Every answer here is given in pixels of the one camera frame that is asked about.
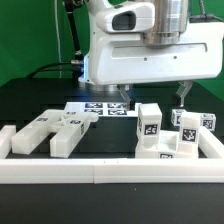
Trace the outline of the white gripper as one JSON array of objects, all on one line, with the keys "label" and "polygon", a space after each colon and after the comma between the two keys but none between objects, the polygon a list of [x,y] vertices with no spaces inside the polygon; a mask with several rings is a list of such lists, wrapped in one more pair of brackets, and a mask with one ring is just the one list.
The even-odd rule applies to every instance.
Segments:
[{"label": "white gripper", "polygon": [[[192,80],[220,74],[223,40],[221,22],[191,23],[179,41],[170,46],[146,45],[139,33],[101,32],[92,39],[87,74],[96,85],[180,81],[176,94],[183,107]],[[118,89],[126,108],[134,110],[135,100],[128,95],[129,86],[119,85]]]}]

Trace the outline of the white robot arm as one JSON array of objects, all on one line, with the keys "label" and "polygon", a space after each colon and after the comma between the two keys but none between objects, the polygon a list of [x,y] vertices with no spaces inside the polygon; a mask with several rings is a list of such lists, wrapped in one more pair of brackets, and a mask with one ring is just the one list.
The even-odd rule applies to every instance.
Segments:
[{"label": "white robot arm", "polygon": [[196,79],[222,70],[224,22],[189,15],[189,0],[64,0],[69,16],[86,6],[90,23],[87,55],[75,47],[78,81],[99,88],[115,86],[127,103],[127,87],[178,81],[185,97]]}]

